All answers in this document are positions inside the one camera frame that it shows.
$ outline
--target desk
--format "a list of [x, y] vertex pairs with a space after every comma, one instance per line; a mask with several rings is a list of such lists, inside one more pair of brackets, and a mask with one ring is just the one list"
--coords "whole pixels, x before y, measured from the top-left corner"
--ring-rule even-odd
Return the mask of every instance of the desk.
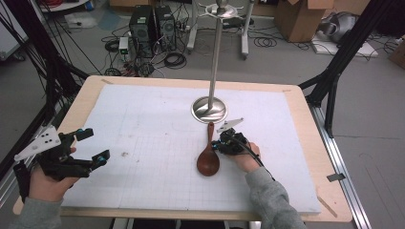
[[[59, 132], [68, 133], [81, 128], [96, 104], [98, 95], [106, 84], [141, 85], [178, 88], [205, 88], [208, 81], [127, 78], [111, 76], [91, 76], [83, 85], [74, 104], [59, 127]], [[217, 89], [251, 90], [262, 92], [284, 93], [288, 101], [291, 116], [300, 138], [303, 152], [309, 166], [316, 193], [321, 203], [319, 215], [302, 215], [304, 221], [350, 221], [352, 213], [346, 202], [342, 189], [337, 181], [329, 182], [326, 176], [334, 174], [327, 151], [318, 133], [315, 122], [301, 89], [291, 85], [252, 84], [235, 82], [217, 82]], [[22, 209], [20, 200], [14, 205], [14, 213]], [[226, 220], [259, 220], [255, 214], [235, 212], [206, 211], [163, 211], [105, 208], [63, 207], [62, 216], [82, 217], [116, 217], [116, 218], [158, 218], [158, 219], [226, 219]]]

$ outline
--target person's hand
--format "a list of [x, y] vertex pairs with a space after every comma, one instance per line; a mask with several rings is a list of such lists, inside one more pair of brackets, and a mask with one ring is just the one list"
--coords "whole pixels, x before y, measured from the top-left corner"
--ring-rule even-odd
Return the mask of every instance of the person's hand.
[[44, 174], [39, 165], [31, 173], [29, 198], [49, 202], [58, 202], [63, 199], [66, 191], [79, 180], [78, 177], [65, 177], [58, 181]]
[[[253, 151], [253, 153], [255, 153], [258, 156], [260, 155], [260, 149], [255, 143], [250, 142], [250, 148]], [[260, 167], [260, 165], [256, 162], [255, 159], [253, 159], [253, 157], [248, 152], [245, 152], [244, 154], [241, 155], [229, 157], [235, 161], [236, 165], [238, 165], [238, 167], [241, 170], [247, 173], [255, 171]]]

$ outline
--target spoon bowl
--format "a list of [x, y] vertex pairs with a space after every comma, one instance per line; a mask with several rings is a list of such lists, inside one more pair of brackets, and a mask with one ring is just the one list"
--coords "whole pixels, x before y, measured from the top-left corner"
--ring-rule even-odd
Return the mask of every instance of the spoon bowl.
[[215, 175], [220, 169], [220, 159], [212, 149], [212, 136], [214, 134], [214, 123], [208, 123], [208, 143], [205, 149], [200, 153], [197, 159], [197, 169], [199, 172], [206, 176], [211, 177]]

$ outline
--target floor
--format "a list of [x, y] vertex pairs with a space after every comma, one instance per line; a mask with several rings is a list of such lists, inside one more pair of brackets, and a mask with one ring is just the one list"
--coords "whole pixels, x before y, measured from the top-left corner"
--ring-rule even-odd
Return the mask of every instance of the floor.
[[[126, 26], [129, 17], [106, 7], [96, 8], [91, 15], [98, 22], [97, 26], [71, 30], [69, 35], [99, 69], [105, 70], [110, 60], [101, 38]], [[273, 26], [271, 18], [254, 17], [254, 20], [253, 30]], [[214, 25], [212, 19], [199, 20], [200, 28], [212, 29]], [[277, 40], [277, 45], [272, 48], [257, 47], [255, 40], [250, 38], [249, 55], [244, 60], [239, 34], [230, 31], [223, 35], [218, 68], [220, 81], [297, 85], [321, 73], [332, 59], [330, 55], [315, 54], [311, 47], [303, 50], [282, 40]], [[154, 71], [151, 77], [208, 80], [214, 35], [212, 30], [199, 31], [195, 50], [185, 54], [187, 65], [184, 68], [162, 68], [160, 72]], [[96, 72], [75, 44], [69, 41], [67, 34], [61, 36], [67, 41], [74, 65], [86, 73]], [[382, 47], [381, 43], [370, 43], [375, 49]], [[383, 50], [378, 50], [378, 53], [377, 58], [370, 60], [355, 57], [343, 72], [337, 91], [333, 132], [372, 228], [399, 229], [405, 225], [405, 70], [392, 63]], [[0, 90], [0, 143], [3, 148], [0, 159], [3, 159], [42, 108], [45, 98], [29, 60], [0, 62]], [[15, 190], [0, 209], [1, 225], [15, 219], [11, 209], [17, 196]], [[63, 218], [62, 228], [108, 228], [110, 220]], [[232, 223], [247, 228], [245, 222]], [[307, 226], [356, 228], [352, 222], [308, 222]]]

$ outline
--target metal frame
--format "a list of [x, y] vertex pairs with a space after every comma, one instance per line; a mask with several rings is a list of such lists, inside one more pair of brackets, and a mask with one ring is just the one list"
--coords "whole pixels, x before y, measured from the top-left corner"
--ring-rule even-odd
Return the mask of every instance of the metal frame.
[[397, 0], [372, 0], [355, 23], [352, 30], [345, 35], [342, 46], [336, 53], [327, 68], [314, 78], [301, 83], [301, 89], [315, 85], [313, 91], [307, 95], [307, 102], [313, 106], [320, 107], [322, 100], [328, 94], [328, 105], [325, 117], [325, 129], [329, 137], [332, 134], [332, 120], [334, 103], [336, 98], [337, 83], [342, 72], [345, 71], [349, 63], [363, 46], [373, 29], [388, 12], [390, 5]]
[[340, 185], [345, 194], [346, 200], [348, 201], [349, 207], [351, 208], [354, 222], [358, 229], [371, 229], [369, 219], [367, 218], [366, 212], [360, 199], [354, 189], [352, 179], [349, 175], [349, 171], [346, 168], [345, 162], [337, 148], [336, 141], [334, 138], [329, 137], [328, 131], [325, 129], [325, 115], [322, 108], [314, 107], [309, 105], [309, 109], [312, 113], [313, 119], [318, 127], [319, 134], [324, 141], [325, 147], [327, 148], [328, 154], [330, 156], [330, 162], [336, 174], [343, 174], [344, 179], [340, 180]]

